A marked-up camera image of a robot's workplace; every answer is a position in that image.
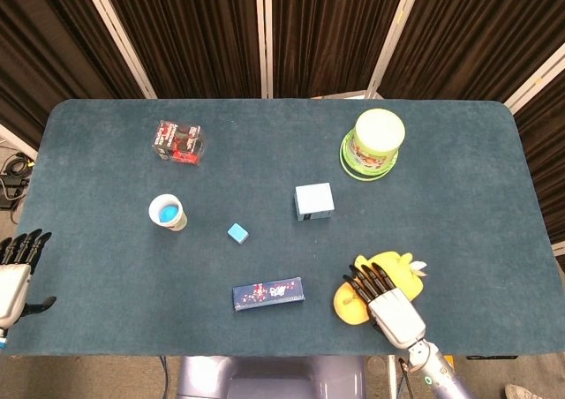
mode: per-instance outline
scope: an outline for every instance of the small blue block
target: small blue block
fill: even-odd
[[[240,245],[249,236],[249,233],[247,231],[245,231],[245,229],[237,223],[235,223],[231,226],[231,228],[228,230],[228,234],[230,235],[231,238],[233,238]]]

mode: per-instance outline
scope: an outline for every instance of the red packaged box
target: red packaged box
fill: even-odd
[[[204,152],[204,132],[199,125],[161,121],[153,140],[153,149],[166,161],[200,165]]]

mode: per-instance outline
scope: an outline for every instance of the curtain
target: curtain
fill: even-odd
[[[142,97],[90,0],[0,0],[0,122],[38,147],[69,98]]]
[[[565,72],[515,115],[552,243],[565,241]]]
[[[260,97],[256,0],[111,2],[158,97]]]
[[[565,41],[563,0],[416,0],[379,93],[508,99]]]
[[[273,0],[275,97],[365,90],[400,0]]]

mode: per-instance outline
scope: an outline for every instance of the robotic arm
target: robotic arm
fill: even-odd
[[[355,278],[344,275],[343,279],[367,303],[369,314],[388,341],[408,350],[410,371],[422,371],[438,399],[474,399],[437,346],[424,338],[425,322],[387,273],[374,263],[362,268],[350,265]]]
[[[0,350],[5,349],[8,329],[21,317],[47,311],[57,300],[48,297],[42,304],[26,303],[29,283],[50,237],[51,233],[34,230],[0,242]]]

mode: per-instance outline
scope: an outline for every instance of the dark teal tablecloth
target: dark teal tablecloth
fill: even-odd
[[[338,161],[361,112],[406,125],[397,165],[362,183]],[[161,161],[160,119],[202,124],[200,167]],[[331,219],[298,222],[296,185],[329,182]],[[170,192],[189,225],[148,217]],[[228,238],[234,222],[249,233]],[[309,355],[392,351],[332,309],[358,253],[428,263],[427,339],[473,355],[565,350],[565,301],[512,116],[496,102],[87,101],[52,112],[21,231],[53,231],[15,354]],[[301,276],[306,301],[234,312],[231,289]]]

